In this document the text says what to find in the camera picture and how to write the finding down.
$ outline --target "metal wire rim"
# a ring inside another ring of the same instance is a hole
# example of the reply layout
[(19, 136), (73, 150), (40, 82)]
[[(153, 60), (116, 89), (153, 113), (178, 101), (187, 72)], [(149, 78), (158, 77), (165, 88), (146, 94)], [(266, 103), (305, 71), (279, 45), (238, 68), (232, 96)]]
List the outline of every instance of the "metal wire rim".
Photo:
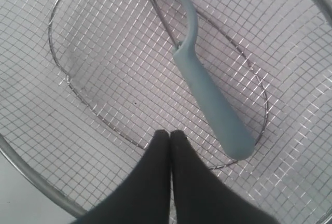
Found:
[[(56, 15), (57, 8), (58, 8), (59, 4), (61, 3), (61, 1), (62, 0), (56, 0), (56, 2), (54, 4), (54, 7), (52, 8), (49, 23), (48, 23), (48, 43), (49, 43), (50, 51), (51, 51), (51, 54), (52, 54), (52, 57), (53, 57), (53, 60), (54, 60), (55, 64), (66, 75), (66, 81), (67, 81), (67, 84), (68, 84), (69, 88), (75, 93), (75, 95), (81, 100), (82, 103), (84, 103), (104, 124), (106, 124), (114, 132), (119, 134), (121, 137), (123, 137), (125, 140), (129, 141), (131, 144), (135, 145), (136, 147), (138, 147), (142, 150), (145, 150), (146, 147), (144, 147), (141, 144), (137, 143), (131, 137), (129, 137), (128, 135), (123, 133), (122, 130), (117, 128), (115, 125), (111, 124), (103, 116), (101, 116), (93, 107), (91, 107), (91, 105), (81, 96), (79, 91), (77, 89), (75, 89), (75, 87), (72, 85), (72, 79), (71, 79), (69, 73), (61, 66), (61, 64), (60, 64), (60, 62), (57, 58), (56, 52), (54, 50), (53, 39), (52, 39), (53, 20), (54, 20), (54, 17)], [(217, 29), (217, 31), (220, 32), (235, 47), (235, 49), (240, 54), (240, 56), (242, 56), (242, 58), (245, 60), (249, 71), (251, 71), (254, 74), (254, 77), (257, 80), (259, 87), (261, 88), (261, 97), (264, 100), (264, 111), (265, 111), (265, 113), (264, 113), (264, 120), (263, 120), (263, 124), (262, 124), (261, 130), (260, 130), (260, 133), (259, 133), (258, 137), (256, 138), (256, 144), (257, 144), (261, 140), (261, 138), (263, 136), (263, 133), (266, 129), (266, 126), (268, 124), (269, 109), (270, 109), (269, 108), (268, 95), (267, 95), (266, 89), (263, 85), (263, 78), (261, 78), (258, 75), (258, 70), (255, 70), (253, 68), (253, 63), (244, 54), (244, 51), (242, 50), (240, 44), (238, 44), (236, 41), (234, 41), (233, 38), (231, 38), (225, 31), (223, 31), (223, 29), (218, 24), (216, 24), (213, 20), (211, 20), (211, 18), (209, 16), (207, 16), (203, 11), (201, 11), (199, 9), (196, 9), (196, 12), (202, 19), (204, 19), (212, 27)], [(229, 167), (229, 166), (231, 166), (233, 164), (236, 164), (238, 162), (239, 162), (238, 160), (233, 160), (233, 161), (230, 161), (230, 162), (225, 163), (225, 164), (221, 164), (221, 165), (217, 165), (217, 166), (210, 166), (209, 169), (210, 170), (223, 169), (225, 167)]]

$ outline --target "wire mesh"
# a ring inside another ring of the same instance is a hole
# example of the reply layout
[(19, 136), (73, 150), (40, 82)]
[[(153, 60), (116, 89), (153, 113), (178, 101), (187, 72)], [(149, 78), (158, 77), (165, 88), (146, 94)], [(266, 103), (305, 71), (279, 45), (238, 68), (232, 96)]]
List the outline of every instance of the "wire mesh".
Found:
[[(0, 133), (48, 183), (90, 209), (143, 154), (91, 108), (142, 147), (155, 129), (182, 129), (208, 166), (230, 162), (181, 79), (148, 0), (61, 0), (52, 38), (66, 73), (48, 44), (56, 1), (0, 0)], [(157, 1), (181, 39), (181, 8)], [(332, 205), (331, 27), (311, 0), (193, 2), (247, 57), (200, 18), (200, 60), (255, 137), (265, 116), (255, 73), (270, 104), (255, 154), (214, 172), (281, 222), (317, 222)], [(112, 18), (128, 9), (132, 15)], [(130, 42), (108, 43), (112, 34)], [(87, 104), (68, 86), (68, 74)]]

